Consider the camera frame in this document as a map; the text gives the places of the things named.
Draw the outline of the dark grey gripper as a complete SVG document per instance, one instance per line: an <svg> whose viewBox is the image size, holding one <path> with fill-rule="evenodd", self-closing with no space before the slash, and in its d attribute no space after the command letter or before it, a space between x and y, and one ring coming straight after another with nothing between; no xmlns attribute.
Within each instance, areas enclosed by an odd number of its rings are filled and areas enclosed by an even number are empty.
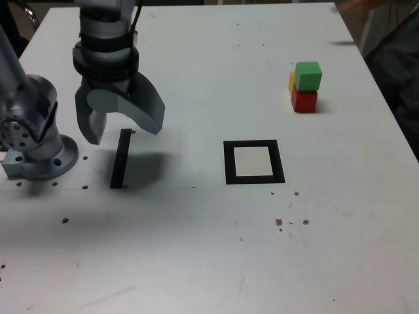
<svg viewBox="0 0 419 314"><path fill-rule="evenodd" d="M141 129L158 134L162 129L165 104L154 85L137 72L128 80L107 82L83 77L75 94L77 122L84 138L100 144L107 113L120 113Z"/></svg>

